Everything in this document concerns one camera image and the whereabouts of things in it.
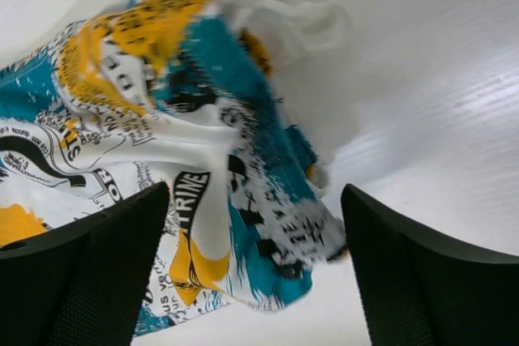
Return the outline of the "patterned white blue yellow shorts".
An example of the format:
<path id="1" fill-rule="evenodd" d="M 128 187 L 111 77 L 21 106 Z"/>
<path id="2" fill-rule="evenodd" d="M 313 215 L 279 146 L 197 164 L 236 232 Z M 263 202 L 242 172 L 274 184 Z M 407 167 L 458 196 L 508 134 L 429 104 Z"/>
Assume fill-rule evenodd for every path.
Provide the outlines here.
<path id="1" fill-rule="evenodd" d="M 137 336 L 232 301 L 293 304 L 313 267 L 347 244 L 271 71 L 262 43 L 229 28 L 217 0 L 133 0 L 68 24 L 1 71 L 1 243 L 163 182 Z"/>

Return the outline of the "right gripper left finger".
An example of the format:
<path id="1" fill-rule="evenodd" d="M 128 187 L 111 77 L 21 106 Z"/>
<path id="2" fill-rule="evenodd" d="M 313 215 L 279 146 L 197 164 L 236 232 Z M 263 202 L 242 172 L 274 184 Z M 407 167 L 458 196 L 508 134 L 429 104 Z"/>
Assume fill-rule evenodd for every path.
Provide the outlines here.
<path id="1" fill-rule="evenodd" d="M 155 184 L 1 249 L 3 345 L 128 345 L 169 206 Z"/>

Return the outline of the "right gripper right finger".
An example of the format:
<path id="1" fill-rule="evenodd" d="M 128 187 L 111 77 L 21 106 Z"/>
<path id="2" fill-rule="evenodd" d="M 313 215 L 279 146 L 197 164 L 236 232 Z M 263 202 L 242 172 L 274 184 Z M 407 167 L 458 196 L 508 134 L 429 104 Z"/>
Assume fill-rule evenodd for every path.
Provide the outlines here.
<path id="1" fill-rule="evenodd" d="M 374 345 L 516 345 L 518 257 L 450 237 L 348 184 L 346 240 Z"/>

